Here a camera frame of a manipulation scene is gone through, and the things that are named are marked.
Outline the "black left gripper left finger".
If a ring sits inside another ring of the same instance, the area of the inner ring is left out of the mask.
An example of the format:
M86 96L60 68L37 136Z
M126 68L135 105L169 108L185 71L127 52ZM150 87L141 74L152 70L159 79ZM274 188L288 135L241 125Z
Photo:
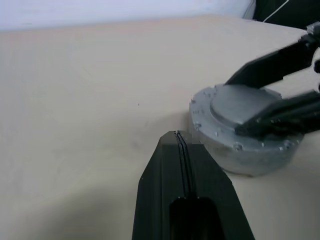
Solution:
M170 206L185 196L176 132L160 137L138 183L132 240L171 240Z

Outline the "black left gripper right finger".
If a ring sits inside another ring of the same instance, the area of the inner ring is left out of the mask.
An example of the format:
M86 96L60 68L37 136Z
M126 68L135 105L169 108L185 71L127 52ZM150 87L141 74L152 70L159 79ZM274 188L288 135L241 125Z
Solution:
M204 145L180 131L188 173L190 240L255 240L232 181Z

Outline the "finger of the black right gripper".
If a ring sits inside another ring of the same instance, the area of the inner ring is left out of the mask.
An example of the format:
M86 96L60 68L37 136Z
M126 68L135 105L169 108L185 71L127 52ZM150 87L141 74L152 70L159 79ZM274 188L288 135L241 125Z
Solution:
M246 137L305 135L320 130L320 92L310 91L269 105L235 128Z
M315 43L311 40L298 42L247 62L225 83L260 89L279 82L292 73L311 66Z

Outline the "silver round motor lid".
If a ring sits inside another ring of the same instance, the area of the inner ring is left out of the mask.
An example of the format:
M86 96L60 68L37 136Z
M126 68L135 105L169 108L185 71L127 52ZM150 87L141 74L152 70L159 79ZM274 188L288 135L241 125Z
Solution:
M268 88L223 84L207 87L196 93L189 105L190 131L207 150L213 152L291 150L299 146L303 135L277 137L272 134L256 139L235 132L236 127L281 98L280 93Z

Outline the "black panel with white line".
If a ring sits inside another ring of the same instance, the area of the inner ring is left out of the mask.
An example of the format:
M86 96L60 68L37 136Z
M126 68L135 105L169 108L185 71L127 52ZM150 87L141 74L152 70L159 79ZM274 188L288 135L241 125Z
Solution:
M305 29L320 22L320 0L255 0L253 19L274 25Z

